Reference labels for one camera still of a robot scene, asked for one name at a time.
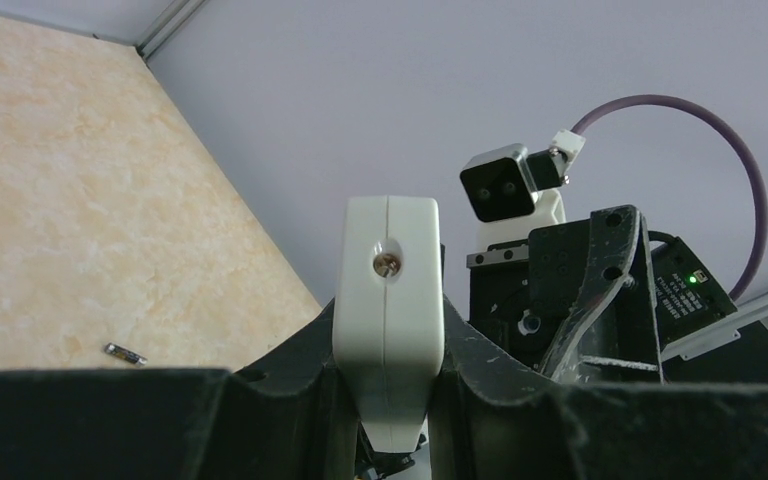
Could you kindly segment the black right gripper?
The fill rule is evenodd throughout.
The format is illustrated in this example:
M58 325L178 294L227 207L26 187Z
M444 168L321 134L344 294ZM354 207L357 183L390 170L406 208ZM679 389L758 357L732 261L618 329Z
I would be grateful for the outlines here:
M647 224L631 205L466 258L472 363L503 385L663 381Z

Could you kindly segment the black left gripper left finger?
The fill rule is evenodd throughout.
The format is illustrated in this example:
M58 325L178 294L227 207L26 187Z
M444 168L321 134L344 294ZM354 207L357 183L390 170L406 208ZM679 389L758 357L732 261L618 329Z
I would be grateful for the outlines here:
M0 479L349 479L332 317L234 372L0 371Z

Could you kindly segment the white remote control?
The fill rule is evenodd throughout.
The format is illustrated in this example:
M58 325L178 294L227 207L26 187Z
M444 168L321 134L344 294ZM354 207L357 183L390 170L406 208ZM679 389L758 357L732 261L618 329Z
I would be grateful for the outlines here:
M414 451L444 354L434 199L348 201L332 344L373 450Z

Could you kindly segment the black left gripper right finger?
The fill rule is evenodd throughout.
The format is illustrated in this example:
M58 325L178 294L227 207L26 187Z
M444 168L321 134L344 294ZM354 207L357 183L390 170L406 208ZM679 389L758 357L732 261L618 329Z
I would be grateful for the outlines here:
M444 318L436 479L768 479L768 386L557 384Z

